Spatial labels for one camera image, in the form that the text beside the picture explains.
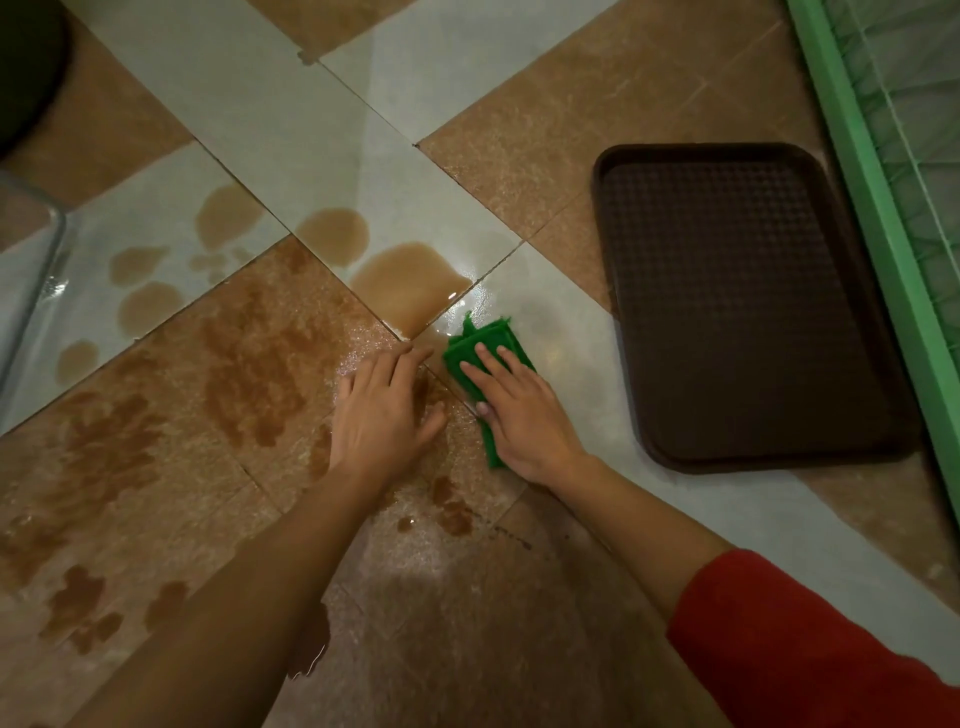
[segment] dark round object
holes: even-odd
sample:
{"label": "dark round object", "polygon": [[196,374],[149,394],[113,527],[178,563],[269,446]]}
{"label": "dark round object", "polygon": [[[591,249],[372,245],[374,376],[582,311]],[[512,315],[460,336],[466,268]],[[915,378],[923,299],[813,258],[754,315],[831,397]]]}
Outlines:
{"label": "dark round object", "polygon": [[63,80],[69,29],[56,0],[0,0],[0,156],[39,119]]}

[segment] brown liquid spill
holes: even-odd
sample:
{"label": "brown liquid spill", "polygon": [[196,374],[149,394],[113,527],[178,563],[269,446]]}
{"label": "brown liquid spill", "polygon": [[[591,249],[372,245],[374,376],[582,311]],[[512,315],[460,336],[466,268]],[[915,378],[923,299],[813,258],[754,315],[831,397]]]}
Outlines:
{"label": "brown liquid spill", "polygon": [[117,311],[117,324],[124,335],[138,339],[162,324],[183,307],[183,295],[169,283],[155,280],[127,294]]}
{"label": "brown liquid spill", "polygon": [[[287,248],[284,257],[289,256]],[[272,448],[287,421],[306,407],[294,367],[310,376],[324,371],[329,339],[303,324],[281,327],[268,315],[263,291],[243,280],[239,285],[249,287],[247,298],[201,329],[206,349],[219,360],[207,371],[204,409],[235,448],[248,436]]]}
{"label": "brown liquid spill", "polygon": [[319,480],[330,469],[330,446],[333,443],[333,432],[329,425],[320,425],[317,437],[314,438],[310,449],[310,477]]}
{"label": "brown liquid spill", "polygon": [[81,339],[68,346],[57,358],[57,384],[69,387],[97,368],[100,349],[92,341]]}
{"label": "brown liquid spill", "polygon": [[252,228],[263,211],[263,206],[243,185],[231,182],[210,193],[194,225],[204,247],[218,251]]}
{"label": "brown liquid spill", "polygon": [[300,223],[295,235],[327,265],[346,267],[360,259],[370,245],[370,228],[363,215],[348,207],[314,212]]}
{"label": "brown liquid spill", "polygon": [[77,627],[70,635],[70,642],[77,648],[78,654],[85,655],[96,643],[105,643],[113,637],[121,624],[123,624],[123,615],[110,612],[92,624],[87,622]]}
{"label": "brown liquid spill", "polygon": [[107,580],[91,577],[86,567],[70,567],[63,575],[65,586],[47,599],[50,617],[40,630],[40,637],[53,639],[78,627],[93,614],[104,595]]}
{"label": "brown liquid spill", "polygon": [[238,245],[230,252],[233,254],[233,259],[240,263],[240,265],[246,265],[253,260],[253,253],[242,246]]}
{"label": "brown liquid spill", "polygon": [[136,285],[152,276],[168,253],[170,247],[166,245],[121,251],[110,259],[110,282],[121,287]]}
{"label": "brown liquid spill", "polygon": [[[26,586],[40,568],[69,543],[70,536],[96,522],[121,493],[156,481],[151,449],[166,420],[140,394],[113,401],[81,392],[60,404],[68,415],[60,479],[0,532],[0,559],[12,582]],[[83,583],[82,567],[71,570]]]}
{"label": "brown liquid spill", "polygon": [[294,653],[287,666],[287,677],[296,680],[298,677],[309,677],[314,667],[326,654],[330,644],[330,619],[326,613],[326,605],[321,603],[320,610],[307,622],[303,631],[297,637]]}
{"label": "brown liquid spill", "polygon": [[401,243],[374,255],[350,280],[371,311],[414,338],[470,287],[429,245]]}
{"label": "brown liquid spill", "polygon": [[156,630],[163,622],[175,616],[183,608],[190,588],[182,581],[169,581],[160,587],[160,592],[143,616],[143,626],[148,632]]}
{"label": "brown liquid spill", "polygon": [[213,253],[210,255],[200,253],[191,257],[187,265],[191,271],[196,271],[197,273],[217,270],[227,265],[227,256],[223,253]]}

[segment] tray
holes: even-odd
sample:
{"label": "tray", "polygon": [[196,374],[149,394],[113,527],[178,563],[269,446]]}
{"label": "tray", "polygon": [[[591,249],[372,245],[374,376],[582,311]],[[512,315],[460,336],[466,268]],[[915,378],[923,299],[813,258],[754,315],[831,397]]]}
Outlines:
{"label": "tray", "polygon": [[592,192],[655,460],[716,473],[916,449],[871,269],[815,158],[790,144],[619,146]]}

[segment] right hand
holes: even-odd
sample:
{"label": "right hand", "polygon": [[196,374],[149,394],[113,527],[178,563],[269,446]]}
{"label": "right hand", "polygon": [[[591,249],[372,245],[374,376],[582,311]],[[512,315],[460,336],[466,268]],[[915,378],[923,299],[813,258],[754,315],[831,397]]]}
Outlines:
{"label": "right hand", "polygon": [[497,454],[520,477],[555,487],[587,453],[553,388],[506,347],[496,352],[509,371],[483,344],[476,352],[490,373],[466,361],[460,368],[487,399],[477,414],[490,425]]}

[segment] red sleeve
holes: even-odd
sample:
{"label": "red sleeve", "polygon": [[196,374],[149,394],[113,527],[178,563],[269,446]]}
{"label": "red sleeve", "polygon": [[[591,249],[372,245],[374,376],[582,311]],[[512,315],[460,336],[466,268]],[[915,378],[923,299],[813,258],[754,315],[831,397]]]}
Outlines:
{"label": "red sleeve", "polygon": [[751,551],[693,577],[667,637],[737,728],[960,726],[960,691]]}

